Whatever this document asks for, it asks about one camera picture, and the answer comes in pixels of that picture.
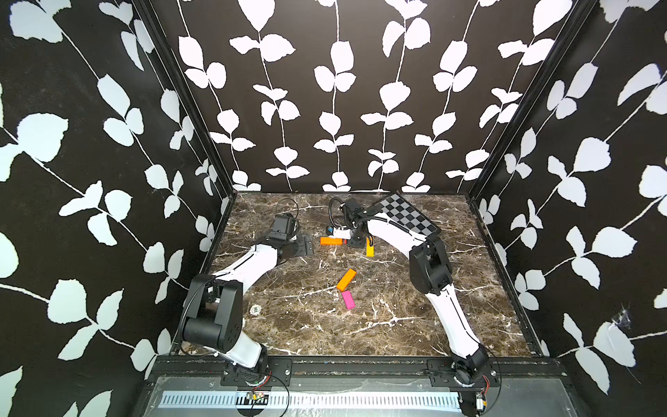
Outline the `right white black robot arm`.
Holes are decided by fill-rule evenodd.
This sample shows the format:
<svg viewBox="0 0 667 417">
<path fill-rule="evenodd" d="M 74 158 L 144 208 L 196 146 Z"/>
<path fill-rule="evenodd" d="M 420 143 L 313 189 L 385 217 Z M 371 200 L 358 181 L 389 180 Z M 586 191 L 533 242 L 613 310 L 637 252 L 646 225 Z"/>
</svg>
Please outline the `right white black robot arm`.
<svg viewBox="0 0 667 417">
<path fill-rule="evenodd" d="M 414 233 L 386 215 L 371 215 L 366 210 L 345 214 L 345 223 L 355 232 L 382 239 L 408 258 L 411 283 L 431 302 L 446 332 L 456 381 L 469 387 L 481 379 L 488 352 L 460 307 L 452 265 L 439 236 Z"/>
</svg>

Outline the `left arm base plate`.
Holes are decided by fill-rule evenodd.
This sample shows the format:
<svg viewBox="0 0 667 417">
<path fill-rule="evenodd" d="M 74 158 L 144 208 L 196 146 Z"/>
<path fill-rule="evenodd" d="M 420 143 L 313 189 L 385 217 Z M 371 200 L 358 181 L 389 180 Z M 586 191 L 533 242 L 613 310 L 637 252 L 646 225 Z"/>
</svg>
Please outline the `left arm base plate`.
<svg viewBox="0 0 667 417">
<path fill-rule="evenodd" d="M 289 386 L 293 361 L 278 356 L 269 356 L 255 368 L 244 368 L 239 364 L 224 361 L 220 385 L 238 389 L 269 389 Z"/>
</svg>

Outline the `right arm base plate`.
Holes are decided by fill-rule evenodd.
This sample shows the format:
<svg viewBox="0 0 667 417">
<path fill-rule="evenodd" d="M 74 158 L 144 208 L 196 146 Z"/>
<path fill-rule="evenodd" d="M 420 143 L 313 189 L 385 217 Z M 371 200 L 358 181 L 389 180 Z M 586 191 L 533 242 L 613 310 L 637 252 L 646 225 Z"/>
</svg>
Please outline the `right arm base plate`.
<svg viewBox="0 0 667 417">
<path fill-rule="evenodd" d="M 456 365 L 451 357 L 429 359 L 424 375 L 433 387 L 448 387 L 451 391 L 481 391 L 501 384 L 500 371 L 492 361 L 469 373 L 462 365 Z"/>
</svg>

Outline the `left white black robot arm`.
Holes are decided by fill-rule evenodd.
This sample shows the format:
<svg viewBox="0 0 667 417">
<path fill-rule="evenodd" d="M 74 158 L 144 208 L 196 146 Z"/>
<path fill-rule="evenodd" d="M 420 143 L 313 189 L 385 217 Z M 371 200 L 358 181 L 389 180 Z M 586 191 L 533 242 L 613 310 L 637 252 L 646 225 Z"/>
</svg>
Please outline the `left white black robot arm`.
<svg viewBox="0 0 667 417">
<path fill-rule="evenodd" d="M 210 275 L 195 276 L 184 301 L 176 338 L 218 352 L 235 365 L 267 372 L 267 349 L 242 330 L 243 295 L 282 262 L 314 253 L 312 238 L 265 239 Z"/>
</svg>

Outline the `yellow block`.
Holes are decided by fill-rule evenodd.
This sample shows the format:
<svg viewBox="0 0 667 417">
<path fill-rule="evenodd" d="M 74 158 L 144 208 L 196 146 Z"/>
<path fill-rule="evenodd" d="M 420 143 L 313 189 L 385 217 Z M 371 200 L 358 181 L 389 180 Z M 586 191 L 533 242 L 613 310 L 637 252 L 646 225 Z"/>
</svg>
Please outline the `yellow block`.
<svg viewBox="0 0 667 417">
<path fill-rule="evenodd" d="M 374 257 L 374 246 L 373 242 L 370 239 L 367 239 L 366 257 Z"/>
</svg>

